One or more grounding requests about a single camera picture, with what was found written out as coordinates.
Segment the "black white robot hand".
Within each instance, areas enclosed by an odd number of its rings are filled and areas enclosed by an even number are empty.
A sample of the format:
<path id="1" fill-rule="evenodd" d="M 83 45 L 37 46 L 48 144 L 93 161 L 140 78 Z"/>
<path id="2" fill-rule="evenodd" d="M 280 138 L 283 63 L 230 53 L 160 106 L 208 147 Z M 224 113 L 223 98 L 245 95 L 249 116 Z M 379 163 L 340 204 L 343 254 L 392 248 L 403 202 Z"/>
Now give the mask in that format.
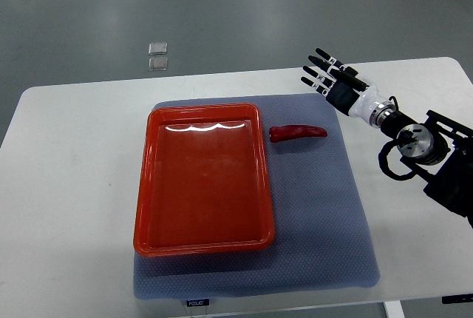
<path id="1" fill-rule="evenodd" d="M 320 48 L 315 52 L 321 58 L 309 55 L 309 61 L 335 80 L 327 78 L 308 66 L 302 69 L 312 79 L 301 81 L 326 97 L 326 100 L 344 115 L 361 118 L 367 124 L 381 124 L 383 114 L 390 114 L 390 101 L 378 94 L 377 86 L 352 67 L 343 64 Z"/>

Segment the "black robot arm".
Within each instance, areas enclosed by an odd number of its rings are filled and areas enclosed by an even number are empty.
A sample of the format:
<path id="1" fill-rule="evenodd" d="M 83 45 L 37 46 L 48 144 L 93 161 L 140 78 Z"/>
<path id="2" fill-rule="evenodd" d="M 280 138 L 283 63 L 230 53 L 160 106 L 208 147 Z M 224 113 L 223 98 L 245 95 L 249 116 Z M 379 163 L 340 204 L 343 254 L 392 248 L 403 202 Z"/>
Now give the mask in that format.
<path id="1" fill-rule="evenodd" d="M 424 193 L 449 211 L 472 219 L 472 129 L 429 110 L 419 123 L 400 111 L 395 97 L 324 50 L 309 56 L 301 80 L 342 114 L 360 118 L 389 137 L 378 153 L 380 170 L 396 181 L 416 176 Z"/>

